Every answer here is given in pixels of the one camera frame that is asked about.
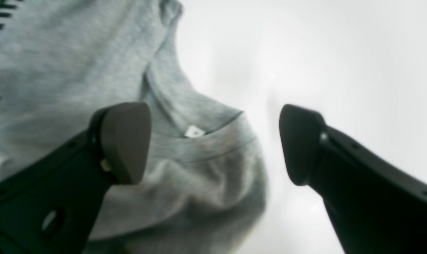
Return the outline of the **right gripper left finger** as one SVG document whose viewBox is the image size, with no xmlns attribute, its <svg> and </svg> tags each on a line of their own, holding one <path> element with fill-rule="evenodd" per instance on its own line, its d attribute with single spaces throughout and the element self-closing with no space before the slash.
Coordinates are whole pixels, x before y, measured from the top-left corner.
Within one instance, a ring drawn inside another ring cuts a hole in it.
<svg viewBox="0 0 427 254">
<path fill-rule="evenodd" d="M 107 190 L 141 182 L 151 131 L 146 103 L 102 108 L 86 131 L 0 182 L 0 254 L 80 254 Z"/>
</svg>

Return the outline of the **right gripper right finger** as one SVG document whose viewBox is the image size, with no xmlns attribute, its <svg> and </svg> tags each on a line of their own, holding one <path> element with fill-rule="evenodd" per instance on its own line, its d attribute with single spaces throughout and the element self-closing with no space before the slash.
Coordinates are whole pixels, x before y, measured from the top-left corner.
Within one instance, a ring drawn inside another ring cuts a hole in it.
<svg viewBox="0 0 427 254">
<path fill-rule="evenodd" d="M 322 115 L 292 104 L 279 118 L 286 170 L 324 202 L 346 254 L 427 254 L 427 184 L 401 171 Z"/>
</svg>

